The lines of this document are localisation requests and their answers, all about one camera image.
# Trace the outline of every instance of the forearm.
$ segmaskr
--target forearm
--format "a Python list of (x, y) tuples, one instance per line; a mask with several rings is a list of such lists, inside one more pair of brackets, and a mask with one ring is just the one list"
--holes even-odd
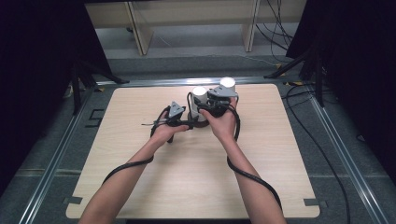
[[(150, 139), (127, 162), (151, 158), (162, 143)], [(128, 200), (146, 168), (138, 165), (116, 172), (93, 195), (79, 223), (111, 223)]]
[[(260, 177), (233, 138), (220, 139), (231, 163), (238, 169)], [(274, 195), (265, 186), (235, 173), (242, 199), (252, 223), (286, 223)]]

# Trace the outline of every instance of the black wall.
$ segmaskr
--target black wall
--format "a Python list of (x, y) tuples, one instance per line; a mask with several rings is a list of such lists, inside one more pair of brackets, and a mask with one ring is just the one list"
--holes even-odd
[(396, 183), (396, 3), (308, 0), (288, 56), (323, 50), (331, 85)]
[(396, 4), (360, 1), (340, 28), (329, 80), (396, 183)]
[(0, 1), (0, 195), (59, 108), (73, 63), (111, 73), (83, 4), (54, 2)]

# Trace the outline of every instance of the cable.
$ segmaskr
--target cable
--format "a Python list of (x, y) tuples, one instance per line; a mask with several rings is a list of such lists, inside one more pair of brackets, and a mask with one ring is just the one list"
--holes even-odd
[(301, 101), (300, 103), (297, 103), (297, 104), (295, 104), (295, 105), (286, 107), (285, 110), (288, 110), (288, 109), (290, 109), (290, 108), (292, 108), (292, 107), (295, 107), (295, 106), (297, 106), (297, 105), (302, 105), (303, 103), (308, 102), (308, 101), (311, 100), (311, 99), (312, 99), (312, 96), (310, 96), (308, 99), (305, 99), (305, 100)]
[[(239, 137), (239, 131), (240, 131), (240, 128), (241, 128), (241, 120), (239, 118), (239, 115), (236, 112), (235, 107), (233, 107), (232, 105), (220, 105), (220, 106), (224, 107), (224, 108), (227, 108), (235, 116), (236, 127), (235, 127), (235, 134), (234, 134), (233, 138), (235, 139), (235, 141), (237, 141), (238, 137)], [(276, 190), (270, 184), (268, 184), (267, 182), (265, 182), (263, 179), (259, 178), (258, 176), (255, 176), (255, 175), (247, 173), (247, 172), (245, 172), (243, 170), (240, 170), (239, 168), (237, 168), (236, 166), (233, 165), (233, 163), (230, 161), (229, 157), (227, 157), (227, 164), (237, 174), (242, 175), (242, 176), (244, 176), (246, 178), (249, 178), (249, 179), (251, 179), (251, 180), (263, 185), (268, 190), (270, 190), (270, 192), (274, 195), (277, 204), (279, 204), (279, 207), (282, 210), (282, 203), (280, 201), (279, 195), (277, 194)]]
[(265, 25), (265, 23), (263, 23), (262, 25), (264, 26), (264, 28), (265, 28), (267, 31), (269, 31), (269, 32), (271, 32), (271, 33), (273, 33), (273, 34), (275, 34), (275, 35), (285, 35), (285, 36), (288, 36), (289, 38), (293, 38), (292, 35), (289, 35), (289, 34), (280, 34), (280, 33), (277, 33), (277, 32), (274, 32), (274, 31), (270, 30), (270, 29), (267, 27), (267, 25)]
[(312, 141), (315, 143), (315, 145), (318, 147), (320, 153), (322, 154), (323, 158), (325, 159), (325, 161), (327, 162), (327, 164), (329, 165), (330, 169), (332, 170), (332, 173), (334, 174), (335, 179), (337, 180), (341, 191), (343, 193), (344, 196), (344, 200), (346, 203), (346, 223), (350, 223), (350, 212), (349, 212), (349, 201), (347, 198), (347, 192), (344, 188), (343, 183), (341, 182), (340, 178), (338, 177), (337, 173), (335, 172), (334, 168), (332, 167), (332, 164), (329, 160), (329, 158), (326, 156), (326, 153), (324, 152), (323, 148), (320, 146), (320, 144), (318, 143), (318, 141), (314, 138), (314, 136), (312, 135), (311, 132), (309, 132), (305, 126), (303, 125), (303, 123), (298, 119), (297, 115), (294, 113), (294, 110), (292, 109), (292, 107), (290, 106), (290, 102), (289, 102), (289, 98), (290, 98), (290, 93), (292, 92), (292, 90), (294, 90), (295, 88), (300, 87), (300, 86), (294, 86), (292, 87), (290, 90), (288, 90), (288, 92), (286, 93), (286, 103), (290, 109), (290, 112), (292, 113), (292, 115), (296, 118), (297, 122), (301, 125), (301, 127), (304, 129), (304, 131), (309, 135), (309, 137), (312, 139)]
[(270, 63), (270, 62), (265, 61), (263, 59), (255, 59), (255, 58), (251, 58), (251, 57), (243, 56), (243, 55), (239, 55), (239, 54), (227, 54), (227, 55), (225, 55), (225, 54), (224, 55), (221, 55), (221, 54), (199, 55), (199, 54), (190, 54), (190, 53), (177, 53), (177, 54), (179, 54), (179, 55), (190, 55), (190, 56), (195, 56), (195, 57), (223, 57), (223, 56), (229, 57), (229, 56), (237, 56), (237, 57), (249, 59), (249, 60), (252, 60), (252, 61), (264, 62), (264, 63), (268, 63), (268, 64), (270, 64), (272, 66), (277, 66), (277, 64)]
[(105, 182), (111, 177), (113, 176), (116, 172), (121, 171), (123, 169), (126, 168), (130, 168), (133, 166), (138, 166), (138, 165), (143, 165), (143, 164), (148, 164), (151, 163), (154, 160), (154, 156), (150, 157), (149, 159), (145, 160), (145, 161), (133, 161), (133, 162), (128, 162), (125, 163), (119, 167), (117, 167), (116, 169), (114, 169), (113, 171), (110, 172), (110, 174), (108, 174), (105, 178), (105, 180), (103, 181), (102, 185), (105, 184)]
[[(281, 5), (282, 5), (282, 1), (281, 1), (281, 0), (278, 0), (278, 1), (277, 1), (277, 16), (279, 17), (279, 26), (282, 27), (282, 32), (284, 32), (284, 34), (286, 34), (286, 31), (285, 31), (285, 29), (283, 29), (283, 25), (282, 25), (282, 17), (280, 16), (280, 6), (281, 6)], [(286, 43), (286, 45), (287, 45), (288, 48), (289, 48), (289, 43), (288, 43), (288, 41), (286, 40), (286, 35), (283, 35), (283, 39), (285, 40), (285, 43)]]
[(278, 47), (282, 48), (283, 50), (288, 50), (287, 48), (283, 47), (282, 45), (278, 44), (277, 42), (275, 42), (275, 40), (273, 38), (268, 37), (259, 27), (258, 24), (256, 24), (257, 29), (260, 31), (260, 33), (262, 33), (262, 35), (271, 42), (271, 44), (276, 44)]
[(282, 31), (282, 33), (283, 33), (284, 35), (288, 35), (288, 33), (285, 31), (285, 29), (284, 29), (283, 26), (282, 26), (282, 21), (281, 21), (281, 18), (280, 18), (280, 6), (282, 5), (281, 1), (277, 1), (277, 15), (276, 15), (276, 13), (275, 13), (275, 11), (274, 11), (274, 8), (272, 7), (272, 5), (271, 5), (271, 3), (270, 3), (269, 0), (267, 0), (267, 3), (268, 3), (268, 6), (269, 6), (269, 7), (271, 8), (271, 10), (273, 11), (274, 17), (275, 17), (275, 19), (276, 19), (276, 27), (279, 25), (279, 28), (280, 28), (280, 30)]

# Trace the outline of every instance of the cabinet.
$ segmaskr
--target cabinet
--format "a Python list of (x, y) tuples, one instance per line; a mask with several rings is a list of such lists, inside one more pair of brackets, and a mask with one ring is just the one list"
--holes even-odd
[[(282, 1), (282, 22), (299, 22), (305, 1)], [(207, 24), (241, 24), (243, 45), (246, 51), (251, 51), (256, 23), (276, 22), (274, 12), (277, 13), (277, 1), (133, 1), (86, 4), (86, 8), (95, 28), (131, 28), (139, 53), (145, 55), (153, 35), (152, 27)]]

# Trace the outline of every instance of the metal rail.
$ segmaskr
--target metal rail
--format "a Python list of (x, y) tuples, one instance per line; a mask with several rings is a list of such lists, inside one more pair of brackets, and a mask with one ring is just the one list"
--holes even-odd
[(64, 132), (64, 136), (61, 139), (60, 144), (55, 150), (52, 159), (49, 162), (49, 166), (47, 167), (45, 173), (41, 176), (40, 182), (38, 183), (37, 187), (35, 188), (35, 192), (33, 193), (32, 197), (30, 198), (24, 213), (21, 217), (20, 224), (30, 224), (33, 223), (35, 219), (35, 215), (40, 208), (40, 205), (43, 203), (44, 198), (50, 188), (50, 184), (53, 180), (53, 177), (56, 174), (57, 168), (61, 163), (61, 160), (64, 156), (64, 153), (69, 146), (70, 139), (77, 128), (78, 122), (81, 118), (82, 112), (84, 111), (84, 107), (87, 104), (89, 98), (92, 95), (93, 89), (89, 89), (86, 91), (86, 95), (84, 96), (81, 108), (79, 111), (71, 118), (69, 125), (67, 126), (66, 131)]
[[(282, 83), (288, 81), (300, 81), (293, 77), (262, 78), (262, 77), (233, 77), (236, 84), (259, 84), (259, 83)], [(189, 85), (215, 85), (219, 84), (221, 77), (205, 78), (176, 78), (159, 80), (134, 80), (126, 84), (117, 84), (113, 81), (97, 82), (98, 87), (156, 87), (156, 86), (189, 86)]]
[[(313, 91), (311, 86), (306, 87), (309, 91)], [(318, 101), (314, 98), (311, 98), (311, 103), (316, 109), (318, 116), (327, 132), (330, 136), (332, 143), (334, 145), (335, 151), (340, 157), (341, 162), (344, 164), (347, 173), (350, 176), (350, 179), (355, 186), (356, 191), (361, 196), (361, 200), (364, 203), (370, 217), (372, 218), (374, 223), (377, 224), (387, 224), (389, 223), (387, 217), (381, 206), (379, 205), (375, 194), (373, 193), (371, 187), (365, 180), (364, 176), (361, 173), (361, 170), (353, 161), (352, 156), (349, 154), (349, 151), (332, 124), (332, 120), (326, 112), (326, 109), (321, 107)]]

